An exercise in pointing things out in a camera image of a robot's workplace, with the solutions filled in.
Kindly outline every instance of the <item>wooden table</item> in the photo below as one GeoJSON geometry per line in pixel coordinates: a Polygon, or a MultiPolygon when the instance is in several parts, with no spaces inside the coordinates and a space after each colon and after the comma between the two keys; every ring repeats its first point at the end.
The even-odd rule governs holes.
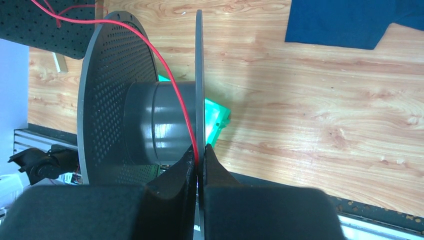
{"type": "MultiPolygon", "coordinates": [[[[392,24],[375,50],[284,43],[290,0],[106,0],[194,79],[203,10],[206,96],[232,110],[227,170],[424,216],[424,33],[392,24]]],[[[29,121],[76,133],[81,60],[30,50],[29,121]]],[[[159,66],[159,73],[166,75],[159,66]]]]}

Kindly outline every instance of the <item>spool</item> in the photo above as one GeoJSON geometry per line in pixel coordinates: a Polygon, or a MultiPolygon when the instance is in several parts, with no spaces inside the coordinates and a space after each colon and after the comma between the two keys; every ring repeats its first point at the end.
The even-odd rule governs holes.
{"type": "MultiPolygon", "coordinates": [[[[202,160],[205,150],[203,33],[196,19],[195,81],[178,82],[202,160]]],[[[147,37],[129,12],[120,21],[147,37]]],[[[133,32],[113,24],[94,31],[82,64],[77,139],[85,184],[145,184],[158,165],[172,165],[191,145],[184,115],[170,82],[158,82],[152,51],[133,32]]]]}

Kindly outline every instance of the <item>green object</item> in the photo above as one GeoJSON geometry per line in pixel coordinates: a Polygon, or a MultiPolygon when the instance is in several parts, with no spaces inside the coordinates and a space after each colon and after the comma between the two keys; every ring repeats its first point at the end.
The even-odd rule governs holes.
{"type": "MultiPolygon", "coordinates": [[[[168,78],[159,75],[160,82],[169,81],[168,78]]],[[[213,102],[207,98],[204,99],[204,121],[206,144],[215,146],[221,130],[230,123],[231,110],[213,102]]]]}

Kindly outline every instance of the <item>black perforated pad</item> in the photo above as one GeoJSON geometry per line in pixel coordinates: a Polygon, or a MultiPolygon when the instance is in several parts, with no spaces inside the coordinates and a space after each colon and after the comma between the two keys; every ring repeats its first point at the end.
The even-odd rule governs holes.
{"type": "MultiPolygon", "coordinates": [[[[146,36],[128,12],[110,13],[146,36]]],[[[144,184],[158,165],[134,165],[124,142],[126,94],[134,82],[158,80],[149,47],[134,33],[112,24],[99,25],[82,64],[78,95],[78,149],[81,173],[89,184],[144,184]]]]}
{"type": "MultiPolygon", "coordinates": [[[[47,8],[43,0],[38,2],[47,8]]],[[[95,4],[95,0],[48,0],[58,14],[74,5],[95,4]]],[[[64,17],[79,20],[95,18],[94,7],[74,8],[64,17]]],[[[82,59],[94,31],[93,24],[76,24],[56,20],[30,0],[0,0],[0,38],[19,44],[82,59]]]]}

